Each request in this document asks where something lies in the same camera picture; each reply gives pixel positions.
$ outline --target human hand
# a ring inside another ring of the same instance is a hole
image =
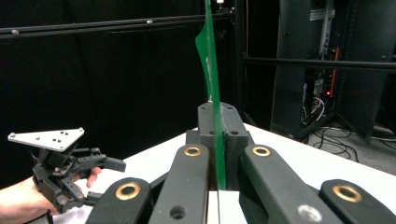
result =
[[[87,178],[88,188],[101,173],[99,167],[91,169],[91,175]],[[73,176],[73,181],[76,180],[79,180],[79,174]],[[49,210],[52,215],[58,214],[53,204],[37,191],[32,177],[0,190],[0,224],[24,223],[40,217]]]

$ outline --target white surface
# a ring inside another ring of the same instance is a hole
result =
[[[319,189],[326,180],[345,179],[364,188],[396,214],[396,176],[249,125],[246,127],[256,144],[275,149],[306,184]],[[185,134],[182,134],[138,153],[125,160],[128,164],[125,173],[104,170],[90,191],[103,193],[112,183],[128,176],[151,182],[169,171],[177,150],[184,145]],[[85,182],[80,180],[78,184],[86,194],[88,189],[84,186]],[[220,196],[221,202],[224,202],[220,209],[221,213],[227,214],[227,220],[222,223],[246,223],[239,207],[238,192],[224,193],[225,197]],[[66,214],[54,217],[54,221],[85,223],[90,212],[91,208],[88,206],[74,208]],[[217,193],[209,192],[208,224],[218,223],[217,213]]]
[[[63,152],[83,134],[82,128],[40,133],[11,133],[8,141]]]

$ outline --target white table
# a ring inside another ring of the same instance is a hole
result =
[[[289,166],[308,185],[320,189],[321,184],[330,179],[345,179],[359,185],[396,214],[396,176],[389,175],[371,167],[349,161],[316,148],[300,144],[288,138],[245,125],[255,144],[275,149]],[[177,150],[185,145],[186,134],[179,135],[156,147],[142,151],[126,160],[125,173],[104,170],[91,189],[85,187],[85,180],[79,180],[86,194],[89,190],[104,193],[115,181],[124,177],[141,178],[149,183],[169,171]],[[239,207],[238,192],[226,192],[221,198],[221,212],[229,220],[223,223],[246,223]],[[218,223],[217,194],[209,192],[208,222]],[[54,217],[55,223],[85,223],[92,208],[83,206]]]

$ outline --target black wall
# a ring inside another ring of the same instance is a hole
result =
[[[1,1],[0,28],[197,14],[198,0]],[[0,188],[32,174],[32,147],[8,142],[12,132],[83,127],[79,147],[123,159],[196,127],[206,101],[195,47],[202,26],[0,40]],[[221,99],[231,103],[233,27],[221,29]]]

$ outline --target metal mounting plate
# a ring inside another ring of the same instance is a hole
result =
[[[8,141],[63,152],[83,134],[82,128],[41,133],[11,133]]]

